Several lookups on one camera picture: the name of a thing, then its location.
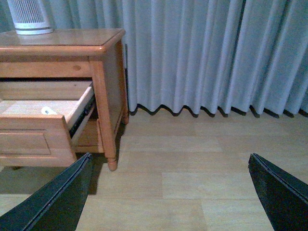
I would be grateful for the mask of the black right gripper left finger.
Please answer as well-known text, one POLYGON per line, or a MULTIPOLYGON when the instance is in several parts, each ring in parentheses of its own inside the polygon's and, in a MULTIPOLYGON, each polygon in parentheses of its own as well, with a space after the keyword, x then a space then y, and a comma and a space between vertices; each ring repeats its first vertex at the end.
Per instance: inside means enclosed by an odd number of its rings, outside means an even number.
POLYGON ((93 159, 85 154, 0 218, 2 231, 74 231, 89 194, 93 159))

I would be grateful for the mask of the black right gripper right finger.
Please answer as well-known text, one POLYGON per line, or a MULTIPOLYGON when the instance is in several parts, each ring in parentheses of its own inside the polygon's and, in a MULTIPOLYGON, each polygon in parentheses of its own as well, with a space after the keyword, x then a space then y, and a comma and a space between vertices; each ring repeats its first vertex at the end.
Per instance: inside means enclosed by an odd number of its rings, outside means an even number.
POLYGON ((265 213, 275 231, 308 229, 308 185, 258 154, 248 170, 265 213))

